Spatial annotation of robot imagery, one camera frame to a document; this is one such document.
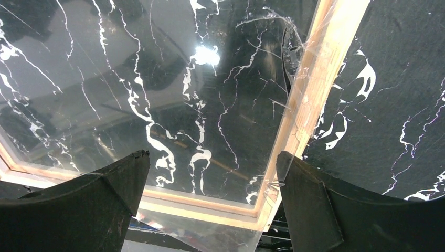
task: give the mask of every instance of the black marble surface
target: black marble surface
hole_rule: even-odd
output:
[[[148,185],[255,203],[315,0],[0,3],[20,160],[89,172],[149,149]]]
[[[407,200],[445,195],[445,4],[375,0],[304,159]]]

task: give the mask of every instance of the clear plastic film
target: clear plastic film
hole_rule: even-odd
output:
[[[104,167],[137,149],[149,148],[152,167],[136,219],[203,252],[255,251],[281,201],[280,187],[284,186],[292,162],[277,166],[277,156],[286,151],[301,157],[369,1],[319,0],[317,6],[284,1],[264,6],[259,1],[211,0],[204,4],[205,1],[190,0],[180,3],[184,5],[181,7],[172,2],[175,1],[156,6],[156,2],[141,1],[141,6],[125,9],[116,1],[111,6],[95,5],[93,13],[88,4],[65,6],[81,8],[79,13],[87,13],[87,9],[89,15],[99,12],[95,18],[100,29],[85,34],[100,35],[96,45],[101,53],[98,59],[104,57],[103,51],[107,58],[102,63],[108,65],[102,66],[101,77],[82,66],[65,69],[74,69],[78,75],[73,85],[81,87],[79,99],[87,101],[82,102],[84,107],[57,90],[54,95],[63,102],[48,105],[48,97],[19,97],[18,92],[7,93],[3,86],[0,88],[10,102],[9,107],[2,105],[2,114],[9,113],[20,121],[11,123],[12,116],[0,118],[0,154],[9,166],[1,176],[3,180],[45,188]],[[187,13],[174,14],[174,9]],[[171,25],[167,21],[174,16],[182,19]],[[64,34],[74,30],[68,29],[70,24],[64,24]],[[0,23],[0,29],[5,30],[4,25]],[[164,31],[171,27],[175,29],[170,33]],[[4,34],[0,31],[0,38],[7,41]],[[172,35],[170,39],[169,34],[181,36],[174,39]],[[156,39],[157,36],[168,39]],[[20,59],[14,63],[30,66],[39,78],[46,72],[43,63],[30,65],[33,58],[25,58],[19,45],[7,41],[4,47],[9,51],[4,49],[1,54],[8,66],[2,68],[0,64],[6,87],[11,83],[15,87],[13,76],[24,71],[15,69],[9,58]],[[129,51],[131,55],[125,55],[124,64],[113,64],[118,57],[113,57],[111,49],[107,51],[112,46],[122,55]],[[229,46],[233,51],[226,51]],[[82,50],[74,47],[62,54],[63,60],[80,57],[77,53]],[[50,80],[50,75],[43,77],[46,82]],[[57,87],[59,82],[50,80],[49,87]],[[103,82],[108,86],[93,90]],[[253,93],[252,86],[260,88]],[[265,95],[275,89],[278,95]],[[36,112],[27,107],[28,100],[34,103]],[[55,104],[60,111],[47,119],[44,109],[57,107]],[[228,115],[236,109],[241,112],[230,118]],[[261,114],[269,110],[271,116],[262,118]],[[188,124],[181,125],[188,120],[184,114],[194,116],[191,125],[195,131],[189,130],[192,126]],[[179,127],[170,122],[174,120],[179,121]],[[239,128],[231,128],[237,123]],[[25,143],[14,134],[13,129],[20,124],[26,125],[24,131],[31,131],[27,137],[33,141]],[[258,125],[258,132],[251,130]],[[53,131],[62,128],[67,131],[53,136]],[[241,129],[246,129],[243,135],[230,135]],[[264,135],[273,135],[274,139]],[[76,138],[81,141],[67,140]],[[267,141],[270,145],[258,147]],[[247,168],[255,174],[244,174]],[[181,183],[191,183],[193,187]]]

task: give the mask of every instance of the transparent acrylic sheet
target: transparent acrylic sheet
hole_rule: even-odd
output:
[[[139,218],[190,246],[206,251],[254,251],[261,231],[220,225],[201,220],[140,209]]]
[[[275,146],[269,158],[269,166],[274,168],[267,177],[265,175],[264,181],[262,182],[262,187],[259,191],[259,194],[264,196],[263,201],[257,201],[260,211],[265,205],[273,206],[276,204],[280,195],[279,188],[284,185],[282,182],[285,178],[285,175],[278,174],[287,174],[287,169],[289,169],[290,166],[289,163],[288,165],[275,167],[277,155],[280,154],[281,151],[285,150],[299,157],[302,154],[301,148],[296,148],[295,146],[289,147],[289,142],[293,142],[294,145],[306,145],[306,143],[303,142],[307,139],[305,139],[300,132],[301,127],[304,127],[305,123],[298,123],[301,122],[301,118],[299,118],[299,111],[307,111],[310,116],[316,116],[317,118],[320,115],[320,111],[313,110],[313,107],[315,106],[313,101],[304,96],[304,92],[310,80],[312,78],[318,78],[311,75],[311,71],[313,70],[312,64],[315,59],[308,60],[308,63],[304,62],[304,56],[300,61],[300,56],[308,54],[312,58],[318,57],[319,59],[324,59],[325,55],[327,55],[326,57],[331,57],[332,55],[330,55],[330,52],[324,51],[323,44],[313,43],[314,41],[320,40],[320,38],[314,38],[313,35],[323,36],[318,34],[316,31],[323,30],[321,34],[325,34],[325,28],[333,19],[336,19],[336,23],[346,24],[348,21],[348,15],[345,11],[351,9],[346,5],[356,5],[355,1],[353,3],[347,0],[326,2],[330,3],[330,7],[327,12],[324,12],[325,16],[320,18],[321,21],[319,20],[318,25],[316,27],[312,27],[312,31],[307,40],[308,42],[303,43],[300,40],[299,43],[295,45],[291,43],[291,37],[295,36],[296,34],[296,27],[292,25],[290,25],[290,29],[288,29],[289,33],[287,36],[289,37],[283,37],[283,44],[285,45],[282,48],[284,73],[289,74],[288,78],[290,84],[293,85],[293,88],[289,94],[287,104],[285,105],[286,109],[282,118],[281,127],[276,137]],[[337,26],[336,29],[340,31],[341,26]],[[42,188],[60,183],[58,180],[53,180],[43,176],[30,176],[34,177],[35,180],[41,184],[40,187]],[[255,251],[256,244],[259,241],[263,230],[261,228],[258,228],[257,230],[250,230],[246,228],[226,226],[175,216],[175,213],[166,214],[141,208],[136,218],[141,222],[153,226],[154,228],[157,228],[160,231],[163,231],[201,251]]]
[[[272,175],[264,176],[259,192],[264,195],[264,201],[258,200],[257,204],[273,206],[279,200],[280,187],[284,186],[283,181],[292,160],[276,167],[277,155],[281,151],[290,152],[296,158],[302,155],[309,137],[312,136],[310,129],[313,130],[315,127],[329,89],[368,3],[367,0],[354,3],[344,0],[319,1],[318,12],[314,14],[307,42],[301,41],[299,45],[290,45],[291,39],[286,38],[286,34],[283,37],[283,45],[288,43],[287,47],[282,48],[284,73],[288,74],[288,68],[296,64],[293,56],[299,58],[300,54],[303,57],[296,64],[298,65],[296,74],[288,75],[292,90],[270,157],[274,169]],[[354,8],[358,9],[358,14],[348,15]],[[347,25],[350,25],[350,30],[344,28]],[[326,72],[325,75],[319,75],[318,73],[323,70]],[[319,90],[322,94],[314,94],[312,91],[310,95],[306,95],[308,89]],[[234,228],[144,210],[141,210],[139,217],[142,222],[201,251],[255,251],[262,233],[260,230]]]

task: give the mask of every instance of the wooden strip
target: wooden strip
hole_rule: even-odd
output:
[[[0,143],[0,158],[8,165],[10,169],[15,169],[16,171],[25,172],[20,170],[21,168],[16,165],[13,157],[9,154],[9,152],[4,147],[3,142]]]
[[[28,163],[20,164],[20,163],[7,163],[9,168],[12,171],[23,172],[28,174],[33,174],[39,177],[45,177],[48,179],[56,179],[59,182],[64,182],[70,179],[73,179],[80,175],[80,173],[67,171],[60,168],[52,168],[51,170],[42,170],[38,167],[32,167]],[[250,217],[257,217],[257,212],[253,208],[235,206],[231,202],[227,201],[226,203],[212,202],[212,198],[202,196],[202,199],[199,195],[196,197],[187,197],[174,193],[165,193],[160,190],[149,190],[144,189],[143,196],[165,200],[169,202],[177,202],[180,204],[190,205],[190,206],[199,206],[205,209],[214,209],[225,213],[233,213],[238,215],[245,215]]]
[[[34,176],[32,174],[16,172],[9,169],[6,172],[0,172],[0,180],[36,188],[48,188],[57,184],[52,181],[42,179],[41,177]]]
[[[369,0],[318,1],[260,192],[266,190],[268,182],[276,180],[276,161],[281,151],[298,157],[303,154],[368,3]],[[262,194],[256,210],[260,212],[259,225],[267,223],[262,212],[275,214]]]
[[[143,198],[139,205],[139,211],[142,213],[142,215],[149,216],[149,213],[144,213],[144,209],[167,215],[174,215],[196,219],[199,221],[215,223],[219,225],[245,228],[259,232],[262,232],[263,230],[263,227],[258,225],[257,218],[221,213],[216,210],[203,211],[197,206],[181,205],[177,203],[169,204],[165,201]]]

